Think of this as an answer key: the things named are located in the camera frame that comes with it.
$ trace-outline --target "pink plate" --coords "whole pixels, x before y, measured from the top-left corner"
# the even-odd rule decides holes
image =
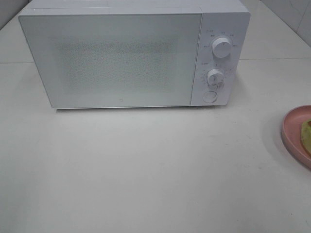
[[[283,119],[282,138],[288,151],[311,168],[311,156],[301,143],[301,124],[309,119],[311,119],[311,105],[289,111]]]

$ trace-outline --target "knob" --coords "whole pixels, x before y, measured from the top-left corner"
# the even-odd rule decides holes
[[[230,38],[219,37],[212,44],[212,50],[216,57],[224,58],[230,54],[232,42]]]
[[[212,69],[207,73],[207,83],[214,89],[220,89],[224,86],[225,75],[218,69]]]

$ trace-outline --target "white countertop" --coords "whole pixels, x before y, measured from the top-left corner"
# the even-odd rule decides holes
[[[224,107],[54,110],[14,18],[0,31],[0,233],[310,233],[311,171],[280,124],[311,48],[257,0]]]

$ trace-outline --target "microwave window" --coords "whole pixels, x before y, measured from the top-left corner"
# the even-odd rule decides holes
[[[20,21],[53,107],[190,105],[201,14]]]
[[[105,37],[55,45],[63,89],[84,93],[170,93],[176,74],[177,35]]]

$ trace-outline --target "power knob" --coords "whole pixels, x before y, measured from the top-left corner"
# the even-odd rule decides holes
[[[225,36],[219,37],[212,43],[212,50],[216,57],[227,57],[231,52],[231,39]]]
[[[207,83],[212,89],[219,90],[224,86],[225,75],[219,69],[212,69],[207,73]]]

